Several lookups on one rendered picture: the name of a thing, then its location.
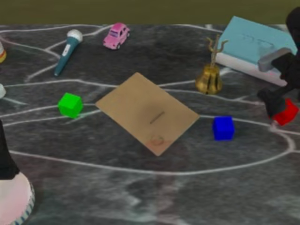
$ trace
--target red cube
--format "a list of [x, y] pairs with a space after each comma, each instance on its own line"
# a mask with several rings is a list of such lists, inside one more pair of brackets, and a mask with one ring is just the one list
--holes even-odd
[[299, 108], [295, 106], [290, 99], [285, 99], [285, 105], [286, 108], [283, 112], [276, 114], [273, 116], [273, 120], [277, 121], [278, 124], [281, 126], [291, 122], [293, 119], [295, 119]]

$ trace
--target cube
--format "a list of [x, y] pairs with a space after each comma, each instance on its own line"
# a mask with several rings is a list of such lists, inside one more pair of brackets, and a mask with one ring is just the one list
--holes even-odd
[[233, 139], [235, 128], [232, 117], [215, 117], [212, 125], [212, 130], [216, 141]]
[[61, 115], [75, 119], [83, 109], [81, 97], [65, 93], [58, 103]]
[[275, 120], [279, 125], [283, 126], [289, 122], [291, 122], [293, 119], [295, 119], [299, 108], [295, 106], [290, 99], [285, 100], [286, 108], [283, 112], [276, 114], [273, 116], [273, 120]]

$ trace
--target car windshield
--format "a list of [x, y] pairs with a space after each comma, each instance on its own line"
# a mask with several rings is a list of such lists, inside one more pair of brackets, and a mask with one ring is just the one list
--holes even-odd
[[111, 36], [115, 37], [115, 38], [118, 37], [118, 33], [117, 33], [116, 31], [111, 30], [111, 31], [109, 32], [109, 34], [110, 34]]

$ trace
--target green cube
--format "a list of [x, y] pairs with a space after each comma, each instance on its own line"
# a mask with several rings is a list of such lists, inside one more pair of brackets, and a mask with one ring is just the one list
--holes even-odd
[[81, 97], [65, 93], [58, 103], [61, 115], [75, 119], [83, 109]]

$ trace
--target pink toy car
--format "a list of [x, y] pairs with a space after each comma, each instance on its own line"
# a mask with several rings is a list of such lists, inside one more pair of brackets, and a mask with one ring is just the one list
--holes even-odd
[[110, 28], [103, 45], [113, 50], [120, 49], [121, 44], [129, 37], [129, 32], [130, 30], [125, 24], [118, 22]]

